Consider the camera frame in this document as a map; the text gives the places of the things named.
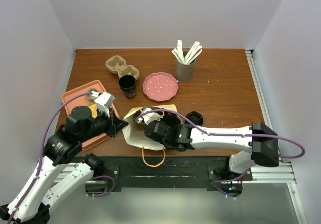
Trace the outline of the beige paper takeout bag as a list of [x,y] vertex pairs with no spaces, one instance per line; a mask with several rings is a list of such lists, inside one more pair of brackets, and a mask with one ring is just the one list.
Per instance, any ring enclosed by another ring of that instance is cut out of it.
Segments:
[[[145,106],[150,107],[152,110],[155,109],[166,109],[166,110],[173,110],[176,111],[177,108],[174,104],[170,105],[160,105],[160,106]],[[163,164],[166,158],[165,148],[161,143],[158,143],[148,137],[145,136],[144,130],[147,126],[144,123],[138,124],[135,120],[141,114],[140,109],[143,107],[136,107],[131,109],[124,117],[125,121],[129,122],[129,125],[125,127],[122,132],[125,138],[125,141],[134,147],[138,147],[142,151],[142,160],[145,165],[152,168],[157,168]],[[145,159],[145,150],[152,150],[152,151],[160,151],[163,152],[163,158],[158,164],[149,164]]]

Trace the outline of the stack of black cups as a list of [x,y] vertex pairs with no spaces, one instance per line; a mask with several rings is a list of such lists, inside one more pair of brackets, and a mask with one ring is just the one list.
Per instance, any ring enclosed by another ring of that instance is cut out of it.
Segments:
[[132,75],[125,75],[119,79],[119,87],[126,98],[134,98],[136,96],[136,79]]

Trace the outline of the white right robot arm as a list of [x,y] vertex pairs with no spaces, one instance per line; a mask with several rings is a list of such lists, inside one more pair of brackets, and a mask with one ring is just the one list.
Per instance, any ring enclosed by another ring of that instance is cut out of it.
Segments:
[[160,143],[165,149],[183,152],[202,148],[238,150],[223,168],[224,176],[235,180],[255,165],[279,165],[277,133],[265,123],[254,121],[251,126],[239,128],[207,128],[192,124],[170,126],[163,121],[152,121],[145,136]]

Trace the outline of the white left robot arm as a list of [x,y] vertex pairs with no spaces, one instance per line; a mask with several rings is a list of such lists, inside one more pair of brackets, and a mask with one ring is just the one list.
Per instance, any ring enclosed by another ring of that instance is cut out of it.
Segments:
[[82,143],[102,133],[115,137],[128,122],[113,109],[98,112],[94,118],[87,106],[78,106],[67,115],[66,122],[47,139],[38,163],[17,197],[1,206],[1,219],[7,223],[47,223],[55,205],[72,190],[89,179],[103,177],[104,162],[94,154],[86,155],[78,166],[54,184],[56,177],[82,150]]

